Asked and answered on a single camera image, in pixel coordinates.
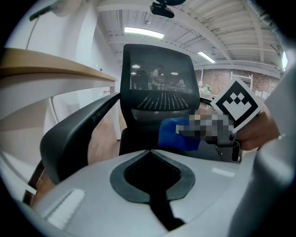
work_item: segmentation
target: wooden floor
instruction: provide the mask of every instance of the wooden floor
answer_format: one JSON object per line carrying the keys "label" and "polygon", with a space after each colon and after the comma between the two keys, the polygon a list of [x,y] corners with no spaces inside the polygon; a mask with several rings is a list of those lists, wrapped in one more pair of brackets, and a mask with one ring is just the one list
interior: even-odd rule
{"label": "wooden floor", "polygon": [[[213,110],[208,109],[206,105],[201,104],[198,114],[211,114]],[[119,126],[122,131],[126,128],[121,110],[118,110]],[[88,164],[109,160],[115,158],[119,154],[120,141],[116,139],[115,129],[113,125],[111,112],[108,112],[100,121],[98,126],[92,132],[92,139],[88,147]],[[33,197],[30,206],[33,206],[55,185],[50,181],[45,173],[43,173],[38,186],[37,194]]]}

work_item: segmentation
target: chair armrest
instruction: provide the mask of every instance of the chair armrest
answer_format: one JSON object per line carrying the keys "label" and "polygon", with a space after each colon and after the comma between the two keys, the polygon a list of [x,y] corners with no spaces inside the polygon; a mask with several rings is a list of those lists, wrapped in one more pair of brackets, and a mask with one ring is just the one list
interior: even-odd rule
{"label": "chair armrest", "polygon": [[212,100],[210,99],[206,99],[206,98],[202,98],[200,97],[200,103],[206,104],[206,105],[211,105],[210,103],[212,102]]}
{"label": "chair armrest", "polygon": [[52,182],[57,184],[88,165],[92,132],[119,96],[114,93],[83,107],[44,135],[40,143],[41,158]]}

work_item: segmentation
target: mesh chair backrest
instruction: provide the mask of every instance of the mesh chair backrest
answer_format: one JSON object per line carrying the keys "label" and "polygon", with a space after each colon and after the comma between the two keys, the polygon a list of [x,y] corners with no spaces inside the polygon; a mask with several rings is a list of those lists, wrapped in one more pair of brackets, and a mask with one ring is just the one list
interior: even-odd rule
{"label": "mesh chair backrest", "polygon": [[120,94],[127,126],[183,117],[200,103],[191,58],[143,44],[124,46]]}

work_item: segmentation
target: ceiling beam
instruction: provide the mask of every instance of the ceiling beam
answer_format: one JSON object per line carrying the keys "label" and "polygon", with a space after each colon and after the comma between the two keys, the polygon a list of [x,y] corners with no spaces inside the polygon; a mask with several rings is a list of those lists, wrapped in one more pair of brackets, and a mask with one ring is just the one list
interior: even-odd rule
{"label": "ceiling beam", "polygon": [[[107,0],[98,5],[98,11],[113,11],[113,10],[136,10],[136,11],[145,11],[150,12],[151,1],[148,0]],[[195,30],[197,33],[202,35],[205,39],[211,42],[217,49],[225,49],[225,45],[221,42],[221,40],[214,35],[206,26],[201,24],[198,20],[194,19],[187,13],[176,9],[174,7],[170,8],[175,17],[173,18],[175,21],[180,24]],[[227,60],[231,60],[230,53],[228,51],[221,52],[223,56]]]}
{"label": "ceiling beam", "polygon": [[263,49],[263,48],[249,48],[249,47],[242,47],[242,48],[227,48],[227,49],[221,49],[221,50],[215,50],[214,52],[219,52],[223,50],[263,50],[263,51],[268,51],[272,53],[277,53],[275,50],[271,49]]}
{"label": "ceiling beam", "polygon": [[278,72],[269,64],[243,60],[217,61],[216,63],[198,63],[194,65],[194,69],[237,69],[261,73],[278,79],[281,78],[280,72]]}
{"label": "ceiling beam", "polygon": [[187,0],[185,2],[185,4],[183,4],[182,6],[182,11],[185,13],[189,13],[190,12],[190,8],[195,4],[196,0]]}
{"label": "ceiling beam", "polygon": [[[260,23],[259,23],[259,18],[253,12],[253,10],[249,7],[249,5],[246,3],[245,0],[243,0],[243,4],[245,5],[247,12],[251,18],[252,23],[253,23],[253,26],[254,26],[254,29],[256,32],[256,36],[257,36],[257,40],[258,40],[259,48],[263,48],[263,37],[262,37],[262,31],[261,31],[261,27],[260,27]],[[264,62],[264,51],[260,50],[259,52],[260,52],[260,61]]]}
{"label": "ceiling beam", "polygon": [[142,36],[109,36],[106,39],[108,44],[148,44],[148,45],[154,45],[162,48],[171,49],[174,51],[178,51],[183,54],[187,54],[191,57],[192,60],[196,62],[204,62],[205,60],[199,55],[192,53],[186,49],[183,49],[181,47],[175,46],[170,43],[166,43],[163,40],[154,39],[154,38],[148,38],[148,37],[142,37]]}

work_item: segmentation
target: fluorescent light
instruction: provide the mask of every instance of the fluorescent light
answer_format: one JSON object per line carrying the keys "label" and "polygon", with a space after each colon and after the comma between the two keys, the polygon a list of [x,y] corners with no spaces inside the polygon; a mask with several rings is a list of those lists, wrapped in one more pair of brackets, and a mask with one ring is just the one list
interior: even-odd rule
{"label": "fluorescent light", "polygon": [[164,37],[164,34],[157,33],[154,31],[144,30],[140,28],[132,28],[132,27],[125,27],[124,28],[125,33],[135,33],[135,34],[141,34],[141,35],[148,35],[152,37],[156,37],[159,39],[162,39]]}
{"label": "fluorescent light", "polygon": [[205,53],[203,52],[199,52],[198,53],[200,56],[204,57],[205,59],[209,60],[211,63],[214,63],[215,61],[213,59],[211,59],[209,56],[207,56]]}
{"label": "fluorescent light", "polygon": [[286,70],[287,64],[288,64],[288,58],[287,58],[286,52],[284,52],[283,53],[283,58],[282,58],[283,71]]}

